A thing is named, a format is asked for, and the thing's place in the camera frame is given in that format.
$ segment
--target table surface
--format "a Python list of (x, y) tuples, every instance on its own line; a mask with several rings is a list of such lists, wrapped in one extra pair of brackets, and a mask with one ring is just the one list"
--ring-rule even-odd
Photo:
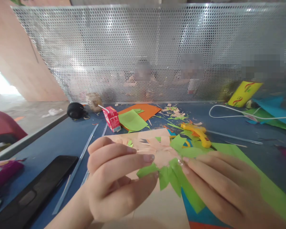
[[(193, 122), (201, 121), (207, 130), (209, 129), (241, 138), (264, 142), (263, 145), (257, 145), (215, 134), (208, 134), (211, 142), (226, 143), (225, 141), (228, 141), (231, 143), (246, 145), (247, 148), (240, 147), (240, 149), (286, 193), (286, 157), (283, 156), (274, 146), (274, 144), (277, 144), (286, 147), (286, 130), (267, 124), (252, 125), (246, 122), (247, 119), (243, 117), (220, 119), (211, 118), (209, 117), (208, 112), (213, 105), (215, 104), (179, 103), (177, 104), (177, 107), (181, 111), (184, 111)], [(121, 111), (129, 106), (131, 105), (119, 105), (114, 108), (117, 111)], [(159, 104), (159, 106), (164, 108), (166, 104)], [(103, 113), (101, 112), (97, 115), (92, 113), (88, 107), (86, 109), (90, 113), (90, 119), (73, 121), (72, 119), (67, 118), (15, 155), (17, 159), (27, 159), (24, 162), (25, 166), (23, 171), (17, 174), (15, 178), (2, 190), (4, 202), (1, 209), (15, 198), (16, 195), (19, 194), (20, 191), (22, 191), (58, 155), (74, 155), (79, 157), (95, 127), (93, 124), (98, 123), (99, 126), (91, 142), (102, 135), (106, 125)], [(235, 113), (236, 112), (225, 108), (214, 108), (212, 111), (214, 116), (239, 115), (239, 113)], [(175, 131), (175, 133), (179, 132), (179, 130), (168, 126), (168, 121), (162, 118), (152, 117), (150, 121), (152, 123), (152, 126), (150, 126), (151, 129), (163, 128), (163, 125), (166, 125), (171, 130)], [(176, 120), (170, 121), (175, 124), (181, 123), (181, 121)], [(119, 133), (112, 133), (112, 131), (107, 128), (105, 135), (124, 133), (127, 133), (125, 129), (122, 129)], [(259, 137), (275, 140), (263, 141)], [(89, 154), (86, 153), (62, 206), (66, 205), (80, 187), (87, 170), (86, 165), (88, 156)], [(31, 228), (44, 228), (54, 218), (52, 212), (63, 192), (66, 180), (67, 179), (62, 182), (62, 185), (56, 194), (35, 220)]]

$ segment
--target metal mesh panel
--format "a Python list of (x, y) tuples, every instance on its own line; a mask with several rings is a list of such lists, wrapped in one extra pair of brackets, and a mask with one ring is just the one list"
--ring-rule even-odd
[[(286, 3), (13, 10), (72, 102), (90, 92), (104, 102), (218, 101), (234, 82), (255, 77), (244, 74), (246, 58), (280, 54), (286, 63)], [(203, 57), (203, 77), (183, 79), (187, 53)], [(142, 62), (150, 81), (134, 81)]]

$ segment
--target yellow glue gun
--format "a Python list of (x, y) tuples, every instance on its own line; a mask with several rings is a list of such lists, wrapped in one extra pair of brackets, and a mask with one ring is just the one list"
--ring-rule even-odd
[(190, 130), (192, 132), (193, 136), (197, 136), (200, 138), (202, 142), (202, 146), (204, 148), (210, 148), (211, 147), (211, 142), (207, 138), (207, 136), (204, 134), (207, 130), (204, 127), (199, 127), (195, 126), (193, 124), (188, 124), (188, 123), (182, 123), (181, 128), (185, 130)]

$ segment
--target black phone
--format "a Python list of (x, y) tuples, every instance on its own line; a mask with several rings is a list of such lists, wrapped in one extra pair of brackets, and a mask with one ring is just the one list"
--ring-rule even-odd
[(31, 223), (77, 161), (76, 156), (56, 157), (0, 212), (0, 229), (22, 229)]

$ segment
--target fingernail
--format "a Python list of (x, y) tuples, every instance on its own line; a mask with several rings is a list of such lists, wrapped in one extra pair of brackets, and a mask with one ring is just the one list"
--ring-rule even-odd
[(153, 176), (154, 176), (156, 179), (158, 179), (158, 177), (159, 177), (159, 171), (154, 172), (154, 173), (153, 173)]
[(135, 148), (127, 147), (127, 153), (129, 154), (135, 154), (137, 150)]
[(184, 160), (185, 162), (189, 162), (189, 161), (190, 161), (190, 159), (189, 159), (188, 157), (183, 157), (183, 160)]
[(187, 166), (185, 165), (185, 163), (183, 162), (183, 160), (178, 160), (178, 164), (181, 166), (182, 171), (184, 174), (189, 174), (190, 170), (187, 168)]
[(146, 163), (151, 163), (153, 162), (155, 159), (155, 155), (154, 154), (144, 154), (143, 155), (143, 160), (146, 162)]

